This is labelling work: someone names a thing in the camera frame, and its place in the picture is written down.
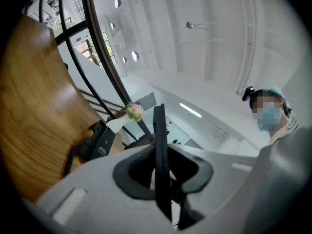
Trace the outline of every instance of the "white ceiling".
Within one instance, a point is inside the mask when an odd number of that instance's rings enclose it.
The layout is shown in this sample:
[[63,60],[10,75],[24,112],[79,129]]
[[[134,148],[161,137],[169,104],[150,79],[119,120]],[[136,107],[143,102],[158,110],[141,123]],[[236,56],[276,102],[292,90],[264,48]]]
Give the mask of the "white ceiling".
[[283,86],[307,48],[298,19],[292,20],[282,0],[121,0],[118,9],[109,1],[109,10],[97,13],[107,14],[122,31],[127,47],[117,48],[119,57],[131,60],[132,50],[140,54],[138,62],[123,65],[126,72],[170,70],[230,91],[249,81],[266,86],[272,82],[268,74],[284,72],[286,78],[274,79]]

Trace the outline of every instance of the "window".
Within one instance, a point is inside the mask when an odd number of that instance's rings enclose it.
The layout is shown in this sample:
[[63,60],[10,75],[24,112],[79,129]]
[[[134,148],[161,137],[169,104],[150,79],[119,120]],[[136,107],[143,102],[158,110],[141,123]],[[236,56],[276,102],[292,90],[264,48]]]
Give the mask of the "window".
[[[114,56],[111,44],[109,43],[109,40],[107,38],[106,32],[102,32],[102,36],[103,36],[106,48],[108,50],[108,54],[111,57],[113,64],[116,65],[117,61]],[[90,61],[94,62],[101,69],[103,69],[103,65],[98,57],[98,54],[96,52],[96,49],[93,45],[91,38],[77,44],[74,48],[77,49],[80,53],[82,53],[85,57],[87,57]]]

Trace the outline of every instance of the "striped shirt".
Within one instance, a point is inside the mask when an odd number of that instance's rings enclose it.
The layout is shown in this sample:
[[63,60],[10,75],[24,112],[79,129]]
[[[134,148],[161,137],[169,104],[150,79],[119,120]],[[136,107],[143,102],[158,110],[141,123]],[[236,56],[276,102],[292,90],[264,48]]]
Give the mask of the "striped shirt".
[[297,128],[298,128],[299,124],[297,122],[297,119],[295,118],[295,116],[293,114],[290,115],[289,120],[287,122],[287,124],[281,128],[280,130],[278,130],[270,139],[270,145],[271,144],[275,144],[278,140],[280,140],[281,138],[292,134]]

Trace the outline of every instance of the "blue cap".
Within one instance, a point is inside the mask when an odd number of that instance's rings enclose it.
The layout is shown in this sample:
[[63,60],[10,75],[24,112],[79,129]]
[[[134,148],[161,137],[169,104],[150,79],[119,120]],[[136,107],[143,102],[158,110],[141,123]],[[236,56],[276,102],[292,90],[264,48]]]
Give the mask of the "blue cap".
[[285,107],[287,109],[290,109],[291,106],[290,106],[289,102],[286,100],[286,97],[284,96],[282,90],[280,90],[278,87],[270,86],[270,87],[268,87],[268,89],[264,89],[263,91],[269,91],[269,92],[276,94],[277,96],[282,96],[282,98],[284,100]]

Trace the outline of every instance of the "small flower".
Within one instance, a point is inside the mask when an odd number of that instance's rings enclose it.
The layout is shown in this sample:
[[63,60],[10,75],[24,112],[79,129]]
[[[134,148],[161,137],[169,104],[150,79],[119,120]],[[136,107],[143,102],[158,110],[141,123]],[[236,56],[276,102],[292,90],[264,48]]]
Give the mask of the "small flower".
[[130,119],[133,119],[135,122],[140,122],[145,116],[144,109],[141,105],[129,103],[127,106],[127,114]]

